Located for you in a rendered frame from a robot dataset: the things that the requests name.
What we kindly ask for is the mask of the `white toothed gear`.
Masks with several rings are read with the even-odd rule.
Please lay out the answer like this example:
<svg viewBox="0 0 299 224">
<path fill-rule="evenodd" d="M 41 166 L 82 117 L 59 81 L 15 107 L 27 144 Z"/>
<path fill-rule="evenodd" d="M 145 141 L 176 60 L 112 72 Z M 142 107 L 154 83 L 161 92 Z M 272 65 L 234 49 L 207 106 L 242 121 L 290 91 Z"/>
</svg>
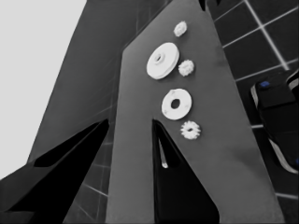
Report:
<svg viewBox="0 0 299 224">
<path fill-rule="evenodd" d="M 196 122 L 190 120 L 181 125 L 180 131 L 181 134 L 189 140 L 196 139 L 201 133 L 200 126 Z"/>
<path fill-rule="evenodd" d="M 194 63 L 191 60 L 185 60 L 178 66 L 179 73 L 186 77 L 194 70 Z"/>
<path fill-rule="evenodd" d="M 174 34 L 176 37 L 180 37 L 187 32 L 188 26 L 185 21 L 178 23 L 174 29 Z"/>
</svg>

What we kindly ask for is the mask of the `large thick white disc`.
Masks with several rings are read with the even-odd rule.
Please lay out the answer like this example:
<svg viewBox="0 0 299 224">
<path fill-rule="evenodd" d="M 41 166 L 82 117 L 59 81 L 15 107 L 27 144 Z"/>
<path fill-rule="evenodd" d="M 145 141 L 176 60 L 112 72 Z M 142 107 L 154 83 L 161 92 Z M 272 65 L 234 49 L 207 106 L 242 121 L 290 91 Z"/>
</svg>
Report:
<svg viewBox="0 0 299 224">
<path fill-rule="evenodd" d="M 175 68 L 178 59 L 178 47 L 171 42 L 163 43 L 149 56 L 147 73 L 154 79 L 164 78 Z"/>
</svg>

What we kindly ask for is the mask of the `white round pinned carrier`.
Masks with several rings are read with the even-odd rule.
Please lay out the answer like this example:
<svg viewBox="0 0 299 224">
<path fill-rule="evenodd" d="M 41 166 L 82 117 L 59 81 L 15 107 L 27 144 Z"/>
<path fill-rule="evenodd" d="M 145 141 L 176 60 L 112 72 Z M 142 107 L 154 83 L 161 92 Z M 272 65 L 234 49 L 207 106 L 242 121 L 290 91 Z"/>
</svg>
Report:
<svg viewBox="0 0 299 224">
<path fill-rule="evenodd" d="M 162 113 L 171 120 L 184 118 L 191 108 L 192 97 L 183 89 L 170 90 L 162 101 Z"/>
</svg>

